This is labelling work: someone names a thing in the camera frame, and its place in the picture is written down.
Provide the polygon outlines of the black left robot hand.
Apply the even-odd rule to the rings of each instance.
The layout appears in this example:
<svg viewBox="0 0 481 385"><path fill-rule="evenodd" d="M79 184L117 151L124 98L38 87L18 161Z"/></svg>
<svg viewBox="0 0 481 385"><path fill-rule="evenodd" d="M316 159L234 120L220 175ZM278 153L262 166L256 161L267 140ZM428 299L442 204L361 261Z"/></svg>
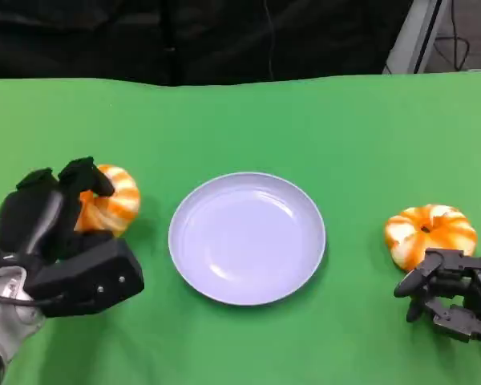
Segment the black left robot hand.
<svg viewBox="0 0 481 385"><path fill-rule="evenodd" d="M57 175L51 168L28 173L0 207L0 250L34 255L45 263L69 259L104 241L110 230L77 230L80 194L109 197L115 191L92 157L73 160Z"/></svg>

